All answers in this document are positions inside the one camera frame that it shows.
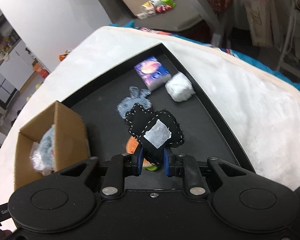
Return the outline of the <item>grey plush mouse toy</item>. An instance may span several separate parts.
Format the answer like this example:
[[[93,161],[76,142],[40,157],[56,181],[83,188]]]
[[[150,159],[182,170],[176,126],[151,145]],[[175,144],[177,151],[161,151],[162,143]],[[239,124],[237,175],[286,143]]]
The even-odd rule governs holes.
[[[39,151],[45,165],[42,175],[50,175],[55,169],[55,126],[51,125],[50,129],[43,135],[39,143]]]

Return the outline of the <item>green toy cup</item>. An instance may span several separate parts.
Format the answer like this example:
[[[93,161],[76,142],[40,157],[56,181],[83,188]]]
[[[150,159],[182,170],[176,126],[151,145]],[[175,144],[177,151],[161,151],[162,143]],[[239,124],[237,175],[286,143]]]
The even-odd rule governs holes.
[[[163,5],[169,5],[171,7],[175,7],[175,2],[174,0],[161,0]]]

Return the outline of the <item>brown cardboard box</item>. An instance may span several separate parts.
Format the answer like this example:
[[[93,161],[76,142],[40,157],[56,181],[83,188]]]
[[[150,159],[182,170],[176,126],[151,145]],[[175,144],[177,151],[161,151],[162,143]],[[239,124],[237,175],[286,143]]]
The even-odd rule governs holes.
[[[90,150],[83,119],[56,101],[19,131],[14,163],[14,189],[88,157]]]

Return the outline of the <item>orange cardboard box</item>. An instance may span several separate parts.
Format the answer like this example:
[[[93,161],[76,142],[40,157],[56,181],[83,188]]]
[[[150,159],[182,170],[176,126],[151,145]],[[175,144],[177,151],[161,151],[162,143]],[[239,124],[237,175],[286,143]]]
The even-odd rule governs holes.
[[[33,70],[39,74],[43,79],[47,78],[47,76],[50,74],[44,67],[42,67],[39,63],[36,63],[33,66]]]

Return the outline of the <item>orange bag on floor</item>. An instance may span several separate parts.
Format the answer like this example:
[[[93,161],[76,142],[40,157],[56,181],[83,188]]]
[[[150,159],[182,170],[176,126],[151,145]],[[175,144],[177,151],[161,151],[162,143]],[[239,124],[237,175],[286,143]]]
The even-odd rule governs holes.
[[[63,54],[59,55],[59,61],[62,62],[69,54],[71,53],[70,50],[67,50],[66,52],[64,52]]]

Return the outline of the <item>white fluffy cube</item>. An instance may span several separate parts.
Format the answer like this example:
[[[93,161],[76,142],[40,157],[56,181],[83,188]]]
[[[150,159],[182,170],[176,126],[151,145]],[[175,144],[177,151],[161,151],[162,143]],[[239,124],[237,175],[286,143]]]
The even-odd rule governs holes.
[[[194,94],[192,83],[181,72],[175,74],[166,84],[166,91],[175,102],[189,100]]]

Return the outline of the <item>grey desk with black mat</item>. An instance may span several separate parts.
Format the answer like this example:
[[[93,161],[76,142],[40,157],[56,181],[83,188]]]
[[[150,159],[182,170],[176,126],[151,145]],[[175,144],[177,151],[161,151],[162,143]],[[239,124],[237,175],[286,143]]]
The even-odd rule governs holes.
[[[219,47],[222,44],[224,36],[224,27],[220,23],[217,15],[213,12],[207,0],[188,0],[197,10],[198,14],[207,23],[212,31],[211,44]]]

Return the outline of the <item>black stitched felt pillow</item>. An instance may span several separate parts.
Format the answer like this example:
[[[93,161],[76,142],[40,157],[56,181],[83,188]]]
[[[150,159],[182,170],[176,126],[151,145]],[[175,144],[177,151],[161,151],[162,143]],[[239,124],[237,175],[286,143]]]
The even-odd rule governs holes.
[[[144,158],[154,165],[162,165],[165,148],[184,144],[184,134],[179,123],[166,109],[153,111],[135,104],[126,113],[128,131],[145,149]]]

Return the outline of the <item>blue-grey bunny felt toy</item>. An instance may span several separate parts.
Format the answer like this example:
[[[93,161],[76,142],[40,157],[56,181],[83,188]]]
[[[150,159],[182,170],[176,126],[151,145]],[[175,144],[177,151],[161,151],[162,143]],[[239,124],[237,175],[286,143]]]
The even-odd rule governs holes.
[[[136,103],[142,105],[144,109],[150,109],[152,107],[152,103],[147,99],[147,97],[151,95],[150,90],[130,86],[129,91],[130,96],[124,98],[117,106],[117,111],[123,119],[126,118],[126,113],[129,112]]]

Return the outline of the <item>clear plastic bag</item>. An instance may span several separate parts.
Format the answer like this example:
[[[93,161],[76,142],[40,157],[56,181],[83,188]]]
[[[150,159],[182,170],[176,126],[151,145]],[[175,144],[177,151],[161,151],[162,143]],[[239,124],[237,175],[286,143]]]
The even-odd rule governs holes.
[[[36,172],[42,173],[45,170],[45,165],[42,160],[42,155],[39,151],[39,143],[38,142],[34,142],[32,144],[29,159],[30,159],[32,168]]]

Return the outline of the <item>purple tissue pack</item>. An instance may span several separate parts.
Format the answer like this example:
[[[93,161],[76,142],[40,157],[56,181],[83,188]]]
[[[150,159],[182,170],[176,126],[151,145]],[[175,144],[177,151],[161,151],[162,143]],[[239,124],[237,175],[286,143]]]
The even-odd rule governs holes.
[[[138,63],[134,69],[151,92],[164,85],[172,77],[170,72],[154,56]]]

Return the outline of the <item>black rectangular tray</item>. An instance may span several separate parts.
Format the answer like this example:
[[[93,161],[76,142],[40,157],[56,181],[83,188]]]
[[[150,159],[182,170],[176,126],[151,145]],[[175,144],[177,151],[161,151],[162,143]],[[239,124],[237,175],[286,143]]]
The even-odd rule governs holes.
[[[66,107],[78,113],[86,127],[90,153],[105,163],[125,152],[129,138],[128,124],[120,116],[117,106],[130,96],[130,89],[144,89],[145,83],[136,65],[154,58],[170,74],[192,76],[177,58],[163,45],[157,44],[117,64],[63,100]],[[142,115],[151,124],[167,123],[174,117],[184,135],[184,143],[172,149],[174,154],[186,154],[205,162],[217,157],[248,171],[253,166],[236,136],[196,81],[192,81],[194,95],[184,102],[175,102],[161,86],[149,95],[151,113]]]

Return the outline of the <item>hamburger plush toy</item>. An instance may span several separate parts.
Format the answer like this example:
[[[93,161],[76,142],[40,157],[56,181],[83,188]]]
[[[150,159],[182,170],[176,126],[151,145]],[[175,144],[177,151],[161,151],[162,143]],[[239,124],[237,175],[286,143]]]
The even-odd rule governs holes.
[[[155,171],[158,167],[151,164],[144,158],[145,149],[139,145],[138,141],[134,137],[130,137],[126,143],[126,153],[137,155],[137,167],[143,168],[147,171]]]

